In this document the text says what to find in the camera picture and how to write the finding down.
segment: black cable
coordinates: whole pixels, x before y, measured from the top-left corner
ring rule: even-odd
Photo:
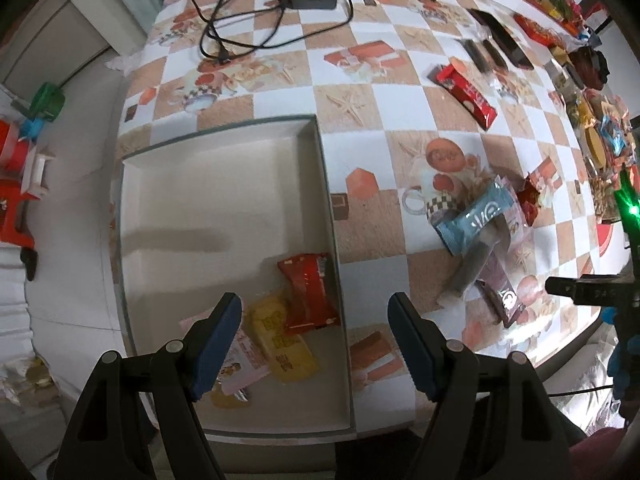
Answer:
[[[267,7],[264,9],[257,9],[257,10],[249,10],[247,12],[238,12],[237,14],[232,14],[230,16],[218,16],[220,13],[220,10],[224,7],[224,5],[230,3],[232,0],[218,0],[216,7],[214,8],[213,12],[211,13],[211,16],[209,19],[207,19],[203,13],[202,10],[200,9],[200,7],[198,6],[198,4],[196,3],[195,0],[191,0],[191,3],[194,5],[196,12],[198,13],[198,16],[200,17],[200,19],[206,23],[206,26],[204,28],[204,31],[200,37],[200,42],[198,44],[198,47],[200,49],[200,53],[206,58],[206,59],[212,59],[220,64],[223,63],[227,63],[236,59],[239,59],[240,57],[244,57],[244,56],[248,56],[249,54],[252,54],[254,52],[256,52],[257,50],[261,50],[261,49],[272,49],[272,48],[279,48],[281,46],[286,46],[288,44],[291,43],[295,43],[296,41],[302,41],[305,40],[306,38],[310,38],[311,36],[316,36],[317,34],[322,34],[323,32],[328,32],[329,30],[334,30],[336,28],[339,27],[343,27],[345,25],[347,25],[352,19],[353,19],[353,2],[351,0],[347,0],[348,1],[348,16],[347,19],[344,22],[341,23],[337,23],[335,25],[331,25],[330,27],[325,27],[319,30],[315,30],[313,32],[310,32],[308,34],[303,34],[302,36],[299,36],[298,38],[293,38],[292,40],[287,40],[287,41],[283,41],[281,43],[276,43],[276,44],[270,44],[267,45],[267,43],[269,43],[269,41],[276,35],[278,29],[280,28],[280,23],[282,22],[282,19],[284,18],[284,13],[285,10],[287,9],[288,0],[276,0],[277,1],[277,5],[274,7]],[[227,38],[222,38],[219,33],[216,30],[215,27],[215,22],[221,21],[221,20],[229,20],[231,18],[237,18],[239,16],[246,16],[249,14],[258,14],[261,12],[271,12],[271,11],[277,11],[279,10],[279,14],[278,17],[276,19],[276,23],[273,27],[273,30],[271,31],[271,33],[267,36],[267,38],[265,38],[260,44],[250,44],[250,43],[242,43],[241,41],[234,41],[234,40],[229,40]],[[205,49],[204,49],[204,39],[205,38],[211,38],[212,40],[216,41],[216,43],[218,44],[218,52],[215,55],[209,54]],[[231,45],[235,45],[235,46],[240,46],[243,48],[247,48],[248,50],[246,52],[243,52],[241,54],[229,54],[228,49],[225,46],[225,43],[227,44],[231,44]]]
[[[613,388],[613,384],[605,384],[604,386],[596,386],[595,388],[587,388],[586,390],[576,390],[575,392],[564,392],[562,394],[548,394],[549,397],[567,397],[575,394],[590,394],[591,392],[597,392],[598,390],[606,390]]]

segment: blue gripper pad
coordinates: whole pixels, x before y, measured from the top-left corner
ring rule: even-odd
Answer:
[[[445,341],[444,337],[433,325],[434,341],[424,341],[416,324],[431,322],[420,318],[403,292],[397,292],[389,298],[386,316],[416,390],[437,402],[446,388],[446,382],[441,377],[444,359],[440,344]],[[433,352],[428,348],[430,343],[433,343]]]
[[[226,292],[211,315],[194,323],[184,337],[192,402],[213,388],[241,321],[242,301],[232,292]]]

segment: purple snack package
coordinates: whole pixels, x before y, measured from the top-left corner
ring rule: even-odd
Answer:
[[[464,254],[480,229],[512,205],[513,198],[497,177],[469,208],[453,220],[440,222],[435,229],[451,254]]]
[[[500,261],[491,253],[484,269],[476,280],[484,300],[500,316],[505,328],[510,327],[525,309],[511,286]]]

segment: checkered tablecloth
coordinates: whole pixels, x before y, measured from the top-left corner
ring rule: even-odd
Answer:
[[[426,199],[437,173],[432,164],[445,177],[444,189],[451,186],[459,195],[473,193],[495,173],[526,176],[551,158],[563,182],[553,206],[541,211],[531,242],[503,262],[519,294],[525,284],[529,288],[522,290],[530,291],[532,281],[576,277],[599,264],[578,143],[564,110],[549,95],[553,85],[528,39],[509,9],[490,0],[439,1],[441,7],[428,9],[417,0],[353,0],[348,26],[260,50],[217,70],[199,53],[204,24],[194,7],[188,0],[169,0],[132,76],[118,134],[119,160],[213,126],[316,115],[334,206],[359,433],[409,423],[431,409],[416,392],[386,322],[386,302],[394,292],[405,291],[446,337],[497,356],[522,350],[534,362],[554,354],[597,315],[591,307],[542,295],[505,330],[476,292],[459,308],[436,304],[460,259],[444,248],[427,218],[456,202],[446,194]],[[197,2],[206,15],[217,0]],[[235,0],[228,12],[267,3]],[[465,10],[471,7],[494,14],[535,65],[533,71],[510,67],[521,95],[517,104],[498,98],[483,82],[458,41],[478,33]],[[273,41],[338,23],[345,8],[341,1],[335,10],[288,10]],[[274,19],[275,13],[235,19],[219,32],[256,43],[270,33]],[[487,132],[430,79],[453,58],[498,111]]]

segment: screw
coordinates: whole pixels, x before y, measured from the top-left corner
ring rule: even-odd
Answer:
[[[449,339],[447,341],[447,348],[452,352],[462,352],[464,347],[465,346],[462,344],[462,342],[458,341],[457,339]]]
[[[118,358],[118,353],[115,350],[109,350],[102,354],[102,362],[105,364],[113,363]]]
[[[180,350],[182,350],[182,347],[184,345],[182,344],[182,341],[180,341],[179,339],[174,339],[173,341],[169,341],[164,348],[166,349],[167,352],[169,352],[170,354],[175,354],[177,352],[179,352]]]
[[[513,354],[511,354],[511,359],[513,359],[513,361],[519,365],[525,365],[529,361],[527,359],[527,356],[522,352],[514,352]]]

